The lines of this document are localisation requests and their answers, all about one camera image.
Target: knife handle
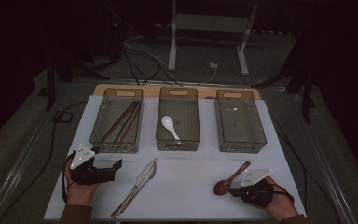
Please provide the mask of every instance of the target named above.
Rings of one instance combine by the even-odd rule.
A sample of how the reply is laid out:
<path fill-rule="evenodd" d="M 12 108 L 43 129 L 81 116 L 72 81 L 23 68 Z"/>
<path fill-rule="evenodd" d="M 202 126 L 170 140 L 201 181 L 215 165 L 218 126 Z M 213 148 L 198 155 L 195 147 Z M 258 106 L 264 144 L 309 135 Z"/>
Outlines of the knife handle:
<path fill-rule="evenodd" d="M 129 203 L 132 197 L 135 195 L 136 190 L 138 189 L 137 186 L 133 187 L 127 198 L 124 202 L 110 215 L 111 218 L 117 218 L 120 213 L 123 213 L 125 208 L 127 208 L 127 203 Z"/>

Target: gray floor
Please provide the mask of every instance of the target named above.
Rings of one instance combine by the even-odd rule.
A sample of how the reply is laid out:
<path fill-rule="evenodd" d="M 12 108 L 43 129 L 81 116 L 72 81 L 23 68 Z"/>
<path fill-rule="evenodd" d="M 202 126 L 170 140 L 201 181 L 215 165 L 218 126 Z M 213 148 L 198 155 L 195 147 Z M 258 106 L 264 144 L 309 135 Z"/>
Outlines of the gray floor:
<path fill-rule="evenodd" d="M 180 41 L 176 71 L 172 76 L 185 85 L 248 87 L 277 75 L 295 41 L 288 35 L 251 34 L 245 51 L 250 70 L 248 77 L 240 74 L 233 39 L 218 43 L 202 39 Z M 152 54 L 164 62 L 168 61 L 170 39 L 167 37 L 134 38 L 127 43 L 131 48 Z M 144 57 L 129 56 L 146 74 L 153 74 L 157 68 Z M 214 70 L 209 68 L 209 62 L 218 63 L 215 75 Z M 128 64 L 123 60 L 102 74 L 111 79 L 101 82 L 79 75 L 72 83 L 58 81 L 58 100 L 50 113 L 45 112 L 47 99 L 37 95 L 41 88 L 46 87 L 46 73 L 35 77 L 36 90 L 0 131 L 0 215 L 21 195 L 48 160 L 54 129 L 52 119 L 57 110 L 87 101 L 100 83 L 136 83 Z M 166 85 L 164 80 L 169 79 L 160 71 L 148 84 Z M 310 223 L 339 223 L 336 211 L 341 219 L 340 223 L 358 223 L 358 164 L 351 149 L 324 104 L 318 88 L 315 86 L 312 90 L 312 100 L 316 107 L 310 111 L 311 124 L 307 124 L 298 112 L 301 96 L 284 92 L 287 82 L 288 79 L 284 79 L 260 90 L 260 93 L 271 116 L 276 120 L 277 133 L 287 135 L 308 172 L 321 186 L 319 188 L 309 176 L 305 186 L 300 161 L 281 139 L 302 201 L 308 208 Z M 55 223 L 43 220 L 43 216 L 84 107 L 85 104 L 71 107 L 68 111 L 74 113 L 73 120 L 56 126 L 51 160 L 46 171 L 7 210 L 1 223 Z M 268 220 L 246 223 L 276 222 Z"/>

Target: spoon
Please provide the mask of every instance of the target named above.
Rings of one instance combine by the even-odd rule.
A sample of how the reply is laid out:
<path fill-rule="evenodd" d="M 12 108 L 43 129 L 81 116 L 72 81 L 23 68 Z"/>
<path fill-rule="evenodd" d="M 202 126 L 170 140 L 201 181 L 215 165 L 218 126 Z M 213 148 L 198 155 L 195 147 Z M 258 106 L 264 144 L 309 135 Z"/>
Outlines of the spoon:
<path fill-rule="evenodd" d="M 173 121 L 170 116 L 162 117 L 161 123 L 162 123 L 162 126 L 164 126 L 164 128 L 166 128 L 168 131 L 171 132 L 171 134 L 173 135 L 173 137 L 175 138 L 176 141 L 180 141 L 178 135 L 175 132 L 175 129 L 173 128 Z"/>
<path fill-rule="evenodd" d="M 237 175 L 242 173 L 242 171 L 246 170 L 246 168 L 248 168 L 250 165 L 251 163 L 249 161 L 246 161 L 243 166 L 240 167 L 240 169 L 238 169 L 238 171 L 235 172 L 235 174 L 230 179 L 220 180 L 219 182 L 217 182 L 216 185 L 214 185 L 214 193 L 216 195 L 226 194 L 229 191 L 229 187 L 231 185 L 232 180 L 237 177 Z"/>

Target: dark background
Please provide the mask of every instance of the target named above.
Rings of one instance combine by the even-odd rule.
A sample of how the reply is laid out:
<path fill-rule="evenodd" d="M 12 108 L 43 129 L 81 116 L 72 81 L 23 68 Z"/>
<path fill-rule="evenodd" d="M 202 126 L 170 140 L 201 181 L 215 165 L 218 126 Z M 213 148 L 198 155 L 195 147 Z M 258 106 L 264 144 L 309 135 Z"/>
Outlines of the dark background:
<path fill-rule="evenodd" d="M 117 53 L 117 46 L 109 46 L 106 51 L 98 45 L 100 35 L 107 32 L 104 26 L 87 28 L 115 23 L 101 16 L 106 13 L 105 4 L 98 1 L 99 5 L 90 7 L 92 2 L 97 1 L 0 0 L 0 128 L 34 90 L 33 77 L 46 69 L 48 52 L 68 52 L 85 61 L 92 60 L 95 54 Z M 129 24 L 139 34 L 152 36 L 154 24 L 171 22 L 171 10 L 167 10 L 171 1 L 119 3 L 117 14 L 122 27 Z M 178 10 L 222 15 L 249 13 L 241 8 L 248 8 L 250 1 L 236 4 L 228 7 L 213 0 L 184 0 Z M 287 63 L 309 63 L 313 83 L 320 87 L 358 160 L 358 1 L 262 1 L 254 32 L 269 31 L 297 36 Z M 117 33 L 109 32 L 113 32 L 112 40 L 120 40 Z"/>

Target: white spoon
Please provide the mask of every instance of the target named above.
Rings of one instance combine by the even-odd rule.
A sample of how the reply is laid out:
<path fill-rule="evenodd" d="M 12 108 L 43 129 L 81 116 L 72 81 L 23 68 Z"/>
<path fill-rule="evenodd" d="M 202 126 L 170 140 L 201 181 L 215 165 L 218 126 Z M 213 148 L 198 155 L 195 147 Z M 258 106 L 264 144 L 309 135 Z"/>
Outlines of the white spoon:
<path fill-rule="evenodd" d="M 161 119 L 162 126 L 166 128 L 168 131 L 170 131 L 175 138 L 176 141 L 180 141 L 178 135 L 175 132 L 175 129 L 173 128 L 173 121 L 170 116 L 164 116 Z"/>

